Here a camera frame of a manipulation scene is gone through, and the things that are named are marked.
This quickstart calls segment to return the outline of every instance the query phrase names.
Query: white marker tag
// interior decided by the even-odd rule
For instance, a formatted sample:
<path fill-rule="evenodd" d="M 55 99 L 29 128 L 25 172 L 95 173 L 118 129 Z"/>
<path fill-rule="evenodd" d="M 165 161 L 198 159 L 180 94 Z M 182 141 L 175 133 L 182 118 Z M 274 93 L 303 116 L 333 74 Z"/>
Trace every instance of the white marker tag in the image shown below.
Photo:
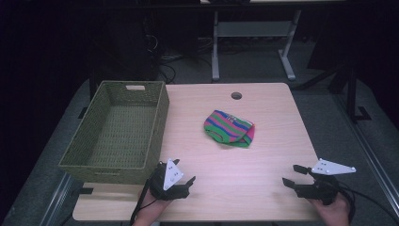
<path fill-rule="evenodd" d="M 165 172 L 164 180 L 164 190 L 170 189 L 174 184 L 176 184 L 183 177 L 183 173 L 174 164 L 174 162 L 169 159 L 167 162 L 167 171 Z"/>
<path fill-rule="evenodd" d="M 314 173 L 323 174 L 323 175 L 336 175 L 336 174 L 356 172 L 356 169 L 354 167 L 352 167 L 352 168 L 347 167 L 347 166 L 329 162 L 329 161 L 326 161 L 326 160 L 320 158 L 320 160 L 311 169 L 311 171 Z"/>

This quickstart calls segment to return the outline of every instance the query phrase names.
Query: grommet hole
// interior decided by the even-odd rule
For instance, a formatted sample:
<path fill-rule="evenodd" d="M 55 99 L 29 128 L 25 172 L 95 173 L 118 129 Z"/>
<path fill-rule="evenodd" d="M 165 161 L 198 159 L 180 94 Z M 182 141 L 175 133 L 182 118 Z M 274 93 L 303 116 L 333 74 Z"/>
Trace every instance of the grommet hole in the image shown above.
<path fill-rule="evenodd" d="M 240 100 L 241 98 L 243 98 L 243 94 L 241 94 L 240 92 L 233 92 L 233 93 L 231 94 L 231 97 L 232 97 L 234 100 Z"/>

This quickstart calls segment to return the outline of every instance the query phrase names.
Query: desk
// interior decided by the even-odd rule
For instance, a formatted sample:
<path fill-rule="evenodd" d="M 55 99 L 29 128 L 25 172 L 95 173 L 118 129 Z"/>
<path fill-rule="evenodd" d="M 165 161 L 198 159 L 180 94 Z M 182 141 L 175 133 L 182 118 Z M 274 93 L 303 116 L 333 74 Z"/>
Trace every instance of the desk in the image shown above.
<path fill-rule="evenodd" d="M 312 206 L 282 184 L 281 177 L 311 184 L 293 165 L 312 167 L 317 157 L 285 84 L 168 85 L 168 119 L 160 160 L 181 159 L 182 180 L 197 176 L 187 199 L 174 201 L 159 221 L 315 220 Z M 233 92 L 242 98 L 234 100 Z M 203 130 L 223 110 L 255 123 L 247 149 L 219 144 Z M 129 220 L 142 186 L 85 183 L 76 220 Z"/>

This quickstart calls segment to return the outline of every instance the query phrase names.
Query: metal stand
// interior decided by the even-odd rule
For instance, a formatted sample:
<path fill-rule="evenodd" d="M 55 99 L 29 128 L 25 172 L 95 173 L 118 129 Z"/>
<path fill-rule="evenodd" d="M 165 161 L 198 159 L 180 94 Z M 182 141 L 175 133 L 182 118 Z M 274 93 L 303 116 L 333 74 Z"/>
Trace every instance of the metal stand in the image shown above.
<path fill-rule="evenodd" d="M 295 12 L 292 21 L 279 22 L 220 22 L 215 12 L 214 20 L 214 51 L 212 52 L 212 79 L 218 81 L 219 63 L 217 57 L 217 39 L 219 37 L 287 37 L 284 49 L 279 50 L 284 71 L 289 80 L 295 80 L 295 74 L 288 60 L 288 52 L 293 42 L 296 26 L 301 10 Z"/>

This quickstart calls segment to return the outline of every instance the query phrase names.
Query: dark background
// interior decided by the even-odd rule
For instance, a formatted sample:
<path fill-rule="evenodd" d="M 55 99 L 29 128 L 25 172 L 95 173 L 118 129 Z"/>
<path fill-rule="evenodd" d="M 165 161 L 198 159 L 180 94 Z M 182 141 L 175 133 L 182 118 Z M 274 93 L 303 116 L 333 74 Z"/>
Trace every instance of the dark background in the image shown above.
<path fill-rule="evenodd" d="M 318 41 L 311 68 L 327 70 L 348 60 L 399 127 L 398 4 L 384 1 L 376 5 L 350 10 L 304 10 L 295 38 L 306 41 L 312 37 Z M 152 80 L 156 76 L 156 59 L 137 47 L 138 43 L 146 44 L 145 31 L 137 26 L 140 17 L 136 16 L 142 15 L 135 14 L 135 19 L 125 24 L 135 27 L 138 35 L 126 36 L 119 33 L 123 28 L 116 28 L 131 16 L 127 13 L 115 21 L 107 13 L 75 10 L 74 2 L 65 0 L 0 0 L 0 221 L 85 80 L 91 78 L 95 85 L 110 74 L 119 75 L 112 79 Z M 182 24 L 189 31 L 188 43 L 193 41 L 190 37 L 212 32 L 199 23 L 197 16 L 187 16 L 186 22 L 193 26 Z M 212 13 L 205 13 L 200 20 L 211 23 L 210 16 Z M 174 25 L 181 22 L 173 17 L 164 21 L 162 27 L 168 37 L 177 34 Z M 92 39 L 112 44 L 99 47 Z M 126 55 L 123 46 L 136 51 Z M 192 45 L 180 47 L 187 53 L 195 52 L 190 49 Z M 108 52 L 118 56 L 119 62 L 107 58 Z M 135 73 L 121 65 L 132 60 L 143 60 L 132 66 Z"/>

